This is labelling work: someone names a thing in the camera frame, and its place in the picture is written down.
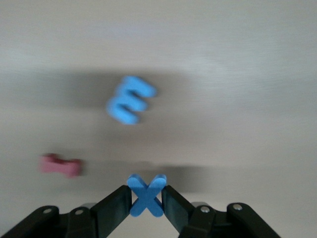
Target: letter x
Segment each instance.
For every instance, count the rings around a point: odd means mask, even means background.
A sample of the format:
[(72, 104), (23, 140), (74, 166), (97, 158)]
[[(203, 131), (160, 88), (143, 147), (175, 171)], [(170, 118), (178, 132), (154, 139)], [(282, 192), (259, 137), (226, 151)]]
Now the letter x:
[(152, 182), (147, 185), (143, 179), (136, 174), (129, 177), (128, 186), (138, 196), (138, 199), (133, 203), (130, 214), (134, 217), (140, 216), (147, 208), (153, 216), (160, 217), (164, 214), (161, 202), (157, 195), (166, 186), (166, 176), (157, 175)]

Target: pink bone-shaped toy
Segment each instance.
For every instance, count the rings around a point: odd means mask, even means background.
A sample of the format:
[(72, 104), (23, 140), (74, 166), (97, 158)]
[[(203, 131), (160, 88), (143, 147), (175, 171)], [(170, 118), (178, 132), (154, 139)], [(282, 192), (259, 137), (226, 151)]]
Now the pink bone-shaped toy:
[(41, 157), (40, 170), (43, 173), (59, 172), (68, 178), (79, 176), (81, 172), (81, 160), (62, 160), (57, 154), (46, 154)]

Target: light wooden surface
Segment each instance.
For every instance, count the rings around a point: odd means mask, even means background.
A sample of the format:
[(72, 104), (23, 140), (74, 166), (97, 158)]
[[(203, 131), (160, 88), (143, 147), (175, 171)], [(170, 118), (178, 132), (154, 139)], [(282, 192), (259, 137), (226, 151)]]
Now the light wooden surface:
[[(282, 237), (317, 234), (316, 1), (0, 3), (0, 234), (42, 205), (66, 213), (131, 173), (190, 201), (252, 206)], [(105, 112), (122, 76), (157, 87), (141, 123)], [(38, 172), (38, 156), (86, 161)], [(110, 237), (177, 237), (128, 218)]]

